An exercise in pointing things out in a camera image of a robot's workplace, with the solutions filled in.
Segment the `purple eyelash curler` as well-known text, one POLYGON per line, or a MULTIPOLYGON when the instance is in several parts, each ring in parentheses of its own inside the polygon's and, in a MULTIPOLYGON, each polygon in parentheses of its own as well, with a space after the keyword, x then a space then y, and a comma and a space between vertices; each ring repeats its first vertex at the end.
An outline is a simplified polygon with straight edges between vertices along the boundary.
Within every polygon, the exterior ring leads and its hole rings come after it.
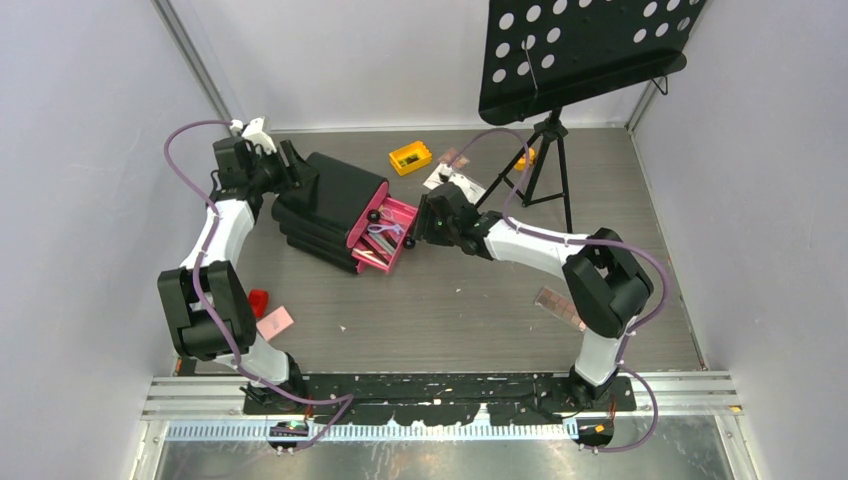
POLYGON ((399 223, 371 223, 366 227, 368 234, 392 234, 402 237, 404 227, 399 223))

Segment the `small eyeshadow palette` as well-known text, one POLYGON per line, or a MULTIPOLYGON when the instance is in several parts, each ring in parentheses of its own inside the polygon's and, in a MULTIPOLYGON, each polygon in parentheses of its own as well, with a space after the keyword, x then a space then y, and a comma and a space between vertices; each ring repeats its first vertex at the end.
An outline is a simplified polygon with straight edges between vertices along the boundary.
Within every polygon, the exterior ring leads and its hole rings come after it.
POLYGON ((470 163, 470 160, 464 155, 461 155, 455 148, 447 150, 439 157, 438 161, 440 164, 453 170, 461 170, 470 163))

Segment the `long eyeshadow palette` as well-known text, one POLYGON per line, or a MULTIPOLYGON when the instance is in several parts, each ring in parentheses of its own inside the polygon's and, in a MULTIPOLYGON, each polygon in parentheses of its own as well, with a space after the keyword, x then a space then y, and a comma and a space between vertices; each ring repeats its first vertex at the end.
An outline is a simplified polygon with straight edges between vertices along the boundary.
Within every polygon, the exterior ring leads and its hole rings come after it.
POLYGON ((574 327, 579 332, 585 332, 587 329, 572 300, 551 288, 541 288, 534 299, 534 305, 574 327))

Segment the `false eyelash card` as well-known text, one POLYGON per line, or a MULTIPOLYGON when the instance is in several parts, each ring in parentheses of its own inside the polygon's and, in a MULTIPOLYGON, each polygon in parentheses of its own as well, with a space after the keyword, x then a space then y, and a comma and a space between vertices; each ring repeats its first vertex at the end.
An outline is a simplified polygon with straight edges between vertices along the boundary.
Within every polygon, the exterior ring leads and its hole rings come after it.
POLYGON ((478 203, 486 189, 470 177, 460 173, 446 164, 440 163, 423 182, 428 190, 433 190, 443 184, 453 184, 460 188, 471 203, 478 203))

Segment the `black drawer organizer cabinet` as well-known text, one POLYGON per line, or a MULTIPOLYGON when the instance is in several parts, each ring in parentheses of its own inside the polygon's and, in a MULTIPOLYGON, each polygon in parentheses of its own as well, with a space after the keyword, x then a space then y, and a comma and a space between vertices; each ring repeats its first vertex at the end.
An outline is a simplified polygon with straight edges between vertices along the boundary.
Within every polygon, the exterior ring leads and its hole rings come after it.
POLYGON ((303 185, 280 193, 271 208, 287 244, 348 273, 362 272, 354 244, 388 196, 388 179, 319 152, 296 156, 294 166, 303 185))

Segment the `white makeup pencil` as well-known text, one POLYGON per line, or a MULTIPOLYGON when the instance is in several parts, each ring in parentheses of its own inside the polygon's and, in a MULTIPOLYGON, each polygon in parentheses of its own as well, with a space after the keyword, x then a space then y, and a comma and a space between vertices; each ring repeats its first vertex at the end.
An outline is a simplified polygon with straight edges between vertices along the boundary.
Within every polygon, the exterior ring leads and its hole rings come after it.
POLYGON ((353 252, 356 253, 357 255, 367 259, 375 267, 379 267, 379 268, 383 268, 383 269, 388 268, 388 264, 386 262, 382 261, 378 256, 376 256, 373 251, 354 249, 353 252))

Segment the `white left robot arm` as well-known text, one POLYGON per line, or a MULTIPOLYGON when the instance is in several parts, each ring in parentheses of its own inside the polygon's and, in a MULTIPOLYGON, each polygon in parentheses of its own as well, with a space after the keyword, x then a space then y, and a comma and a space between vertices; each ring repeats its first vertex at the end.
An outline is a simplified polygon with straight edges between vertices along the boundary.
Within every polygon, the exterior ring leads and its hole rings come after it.
POLYGON ((198 240, 178 267, 157 279, 170 337, 179 357, 228 366, 248 379, 243 390, 249 398, 293 414, 307 398, 299 367, 259 333, 236 263, 264 195, 303 182, 265 134, 225 138, 213 151, 216 189, 207 193, 185 182, 205 207, 198 240))

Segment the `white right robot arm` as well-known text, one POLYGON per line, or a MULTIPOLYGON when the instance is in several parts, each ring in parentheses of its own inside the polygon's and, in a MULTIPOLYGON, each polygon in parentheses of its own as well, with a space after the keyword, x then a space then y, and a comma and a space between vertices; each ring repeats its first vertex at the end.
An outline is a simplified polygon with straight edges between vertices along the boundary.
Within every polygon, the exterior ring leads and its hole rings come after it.
POLYGON ((414 239, 455 246, 464 254, 512 262, 565 282, 585 330, 567 387, 574 403, 596 410, 611 395, 626 338, 637 325, 654 285, 637 260, 640 249, 618 234, 568 234, 521 223, 499 211, 481 213, 453 183, 422 195, 414 239))

